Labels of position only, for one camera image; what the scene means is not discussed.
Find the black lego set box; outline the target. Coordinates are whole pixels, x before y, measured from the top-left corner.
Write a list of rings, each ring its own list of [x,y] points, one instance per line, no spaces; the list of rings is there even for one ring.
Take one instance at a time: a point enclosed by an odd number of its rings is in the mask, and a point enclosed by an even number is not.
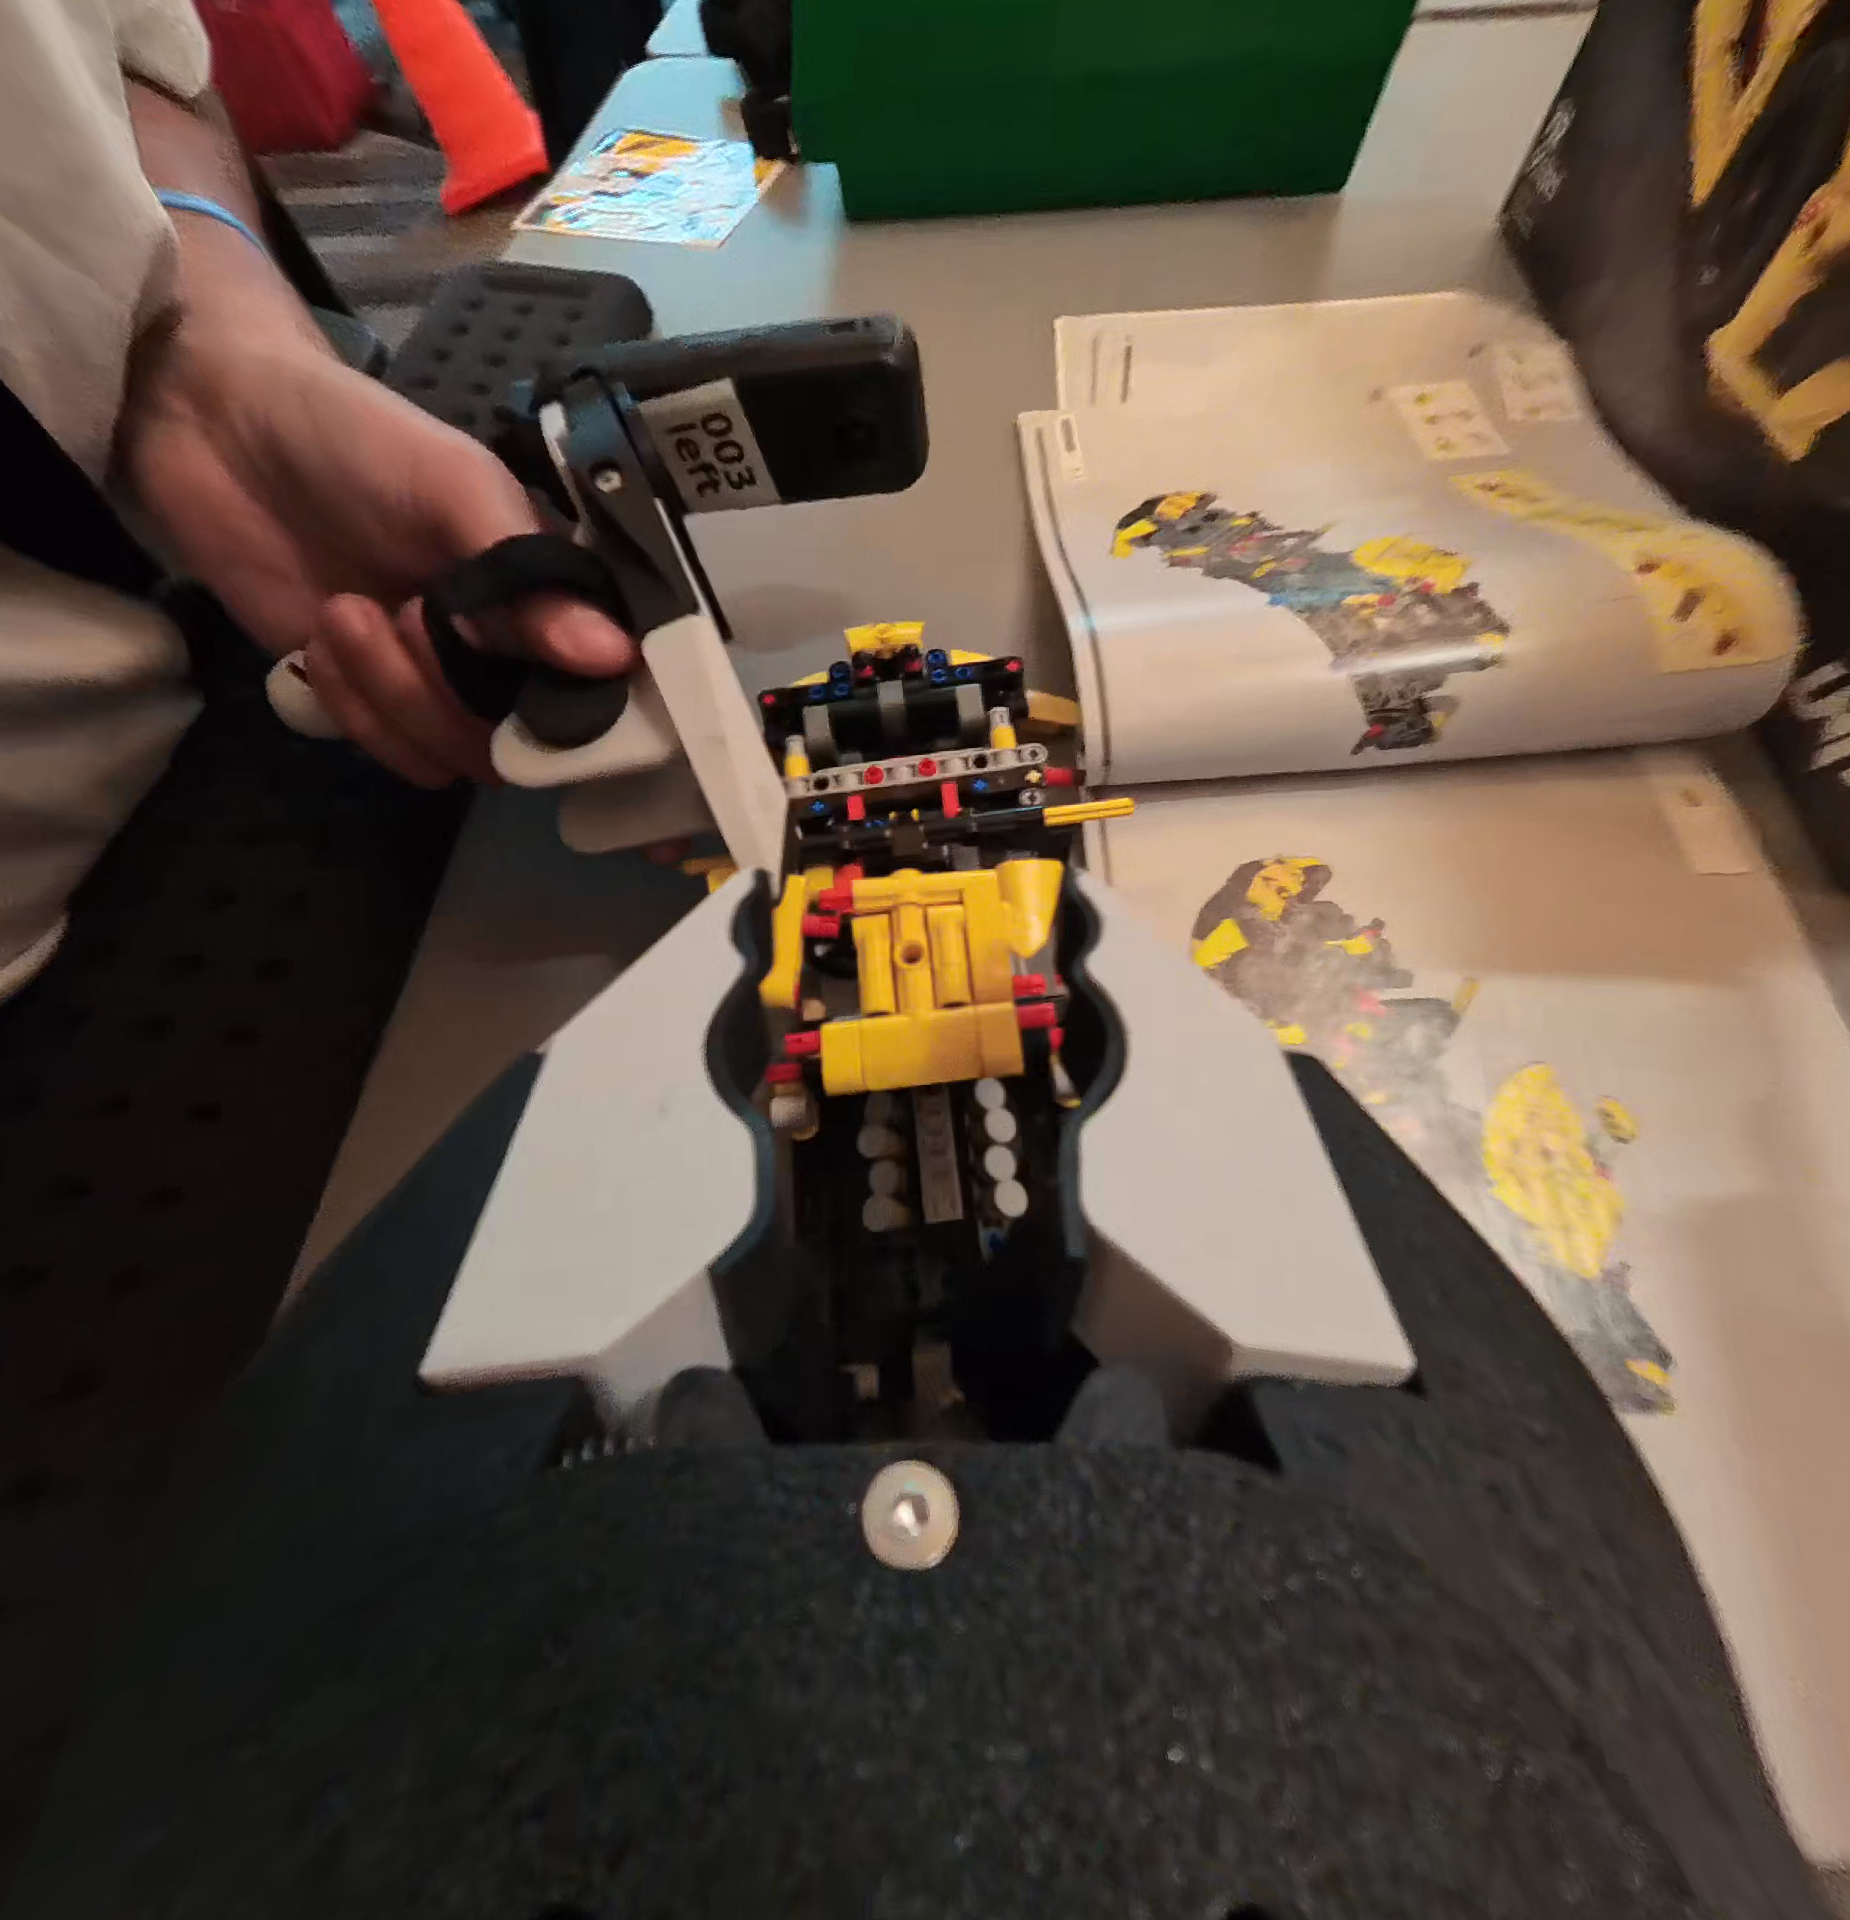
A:
[[[1632,463],[1790,575],[1762,723],[1850,889],[1850,2],[1608,2],[1499,212]]]

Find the open instruction booklet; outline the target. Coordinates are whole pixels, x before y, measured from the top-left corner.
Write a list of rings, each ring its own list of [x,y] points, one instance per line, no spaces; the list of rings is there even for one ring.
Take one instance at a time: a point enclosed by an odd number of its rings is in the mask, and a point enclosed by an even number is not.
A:
[[[1850,1027],[1701,743],[1774,557],[1537,321],[1419,296],[1055,327],[1022,414],[1091,866],[1488,1239],[1652,1468],[1801,1850],[1850,1870]]]

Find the blue wristband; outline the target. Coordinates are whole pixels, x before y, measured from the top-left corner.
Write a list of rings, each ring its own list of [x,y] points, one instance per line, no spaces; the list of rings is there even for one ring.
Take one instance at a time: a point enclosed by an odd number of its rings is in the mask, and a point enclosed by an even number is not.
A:
[[[212,196],[172,185],[153,185],[151,196],[158,207],[173,220],[183,219],[231,231],[239,239],[239,243],[259,254],[266,262],[272,262],[272,250],[261,217],[246,219],[244,213],[217,202]]]

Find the partly built lego car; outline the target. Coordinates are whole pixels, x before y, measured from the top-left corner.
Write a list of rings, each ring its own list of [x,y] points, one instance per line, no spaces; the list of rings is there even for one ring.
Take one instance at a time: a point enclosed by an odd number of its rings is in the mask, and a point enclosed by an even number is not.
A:
[[[757,986],[776,1192],[721,1297],[733,1369],[779,1442],[1047,1435],[1087,1368],[1076,1133],[1106,1063],[1097,1015],[1066,1057],[1076,848],[1136,805],[1052,756],[1076,720],[1019,655],[919,622],[848,627],[755,707],[788,845]]]

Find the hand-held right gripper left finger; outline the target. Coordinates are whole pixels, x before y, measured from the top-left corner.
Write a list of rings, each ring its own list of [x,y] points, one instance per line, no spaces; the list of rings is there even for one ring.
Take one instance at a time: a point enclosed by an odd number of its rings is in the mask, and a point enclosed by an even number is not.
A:
[[[744,868],[533,1057],[424,1385],[660,1389],[739,1358],[736,1275],[771,1214],[773,905]]]

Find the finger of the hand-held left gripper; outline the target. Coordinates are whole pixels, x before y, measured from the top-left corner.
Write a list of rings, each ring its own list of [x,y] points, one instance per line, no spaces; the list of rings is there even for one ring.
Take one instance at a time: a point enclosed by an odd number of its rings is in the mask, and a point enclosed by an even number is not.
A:
[[[643,666],[726,855],[779,886],[788,807],[783,780],[714,620],[688,615],[657,627],[643,643]]]
[[[608,778],[565,786],[558,798],[554,828],[579,857],[705,838],[714,848],[725,845],[695,778]]]

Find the green plastic bin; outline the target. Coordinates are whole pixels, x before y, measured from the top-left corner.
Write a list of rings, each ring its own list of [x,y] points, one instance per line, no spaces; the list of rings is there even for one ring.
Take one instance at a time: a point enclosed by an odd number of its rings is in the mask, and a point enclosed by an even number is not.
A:
[[[1414,2],[795,2],[854,222],[1343,189]]]

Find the orange traffic cone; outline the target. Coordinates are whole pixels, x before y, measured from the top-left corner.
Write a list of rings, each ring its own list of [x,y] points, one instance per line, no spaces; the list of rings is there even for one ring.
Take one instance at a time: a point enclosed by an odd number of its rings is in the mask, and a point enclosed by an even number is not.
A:
[[[377,2],[390,55],[444,162],[449,219],[543,181],[549,154],[533,109],[458,2]]]

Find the colourful printed leaflet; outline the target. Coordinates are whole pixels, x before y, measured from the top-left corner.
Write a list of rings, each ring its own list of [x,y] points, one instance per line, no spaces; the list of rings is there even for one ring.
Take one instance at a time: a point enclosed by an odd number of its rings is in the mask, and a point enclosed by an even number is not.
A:
[[[510,222],[518,234],[717,250],[787,175],[747,141],[606,130],[574,154]]]

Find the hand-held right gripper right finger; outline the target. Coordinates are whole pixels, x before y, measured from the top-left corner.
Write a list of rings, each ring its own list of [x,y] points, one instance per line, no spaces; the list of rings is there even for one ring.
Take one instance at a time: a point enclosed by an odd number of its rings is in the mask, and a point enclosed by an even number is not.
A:
[[[1076,889],[1078,1001],[1097,993],[1111,1038],[1076,1146],[1076,1336],[1169,1421],[1238,1380],[1404,1385],[1414,1348],[1292,1060],[1103,881]]]

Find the person's left hand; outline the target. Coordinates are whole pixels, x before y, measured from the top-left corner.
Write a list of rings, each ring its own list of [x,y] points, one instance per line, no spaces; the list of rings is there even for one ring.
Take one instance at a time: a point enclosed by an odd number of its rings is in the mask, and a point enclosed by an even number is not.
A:
[[[236,393],[145,376],[120,477],[169,554],[268,653],[300,655],[343,737],[413,786],[493,785],[493,730],[444,683],[423,595],[543,525],[479,446],[333,353]]]

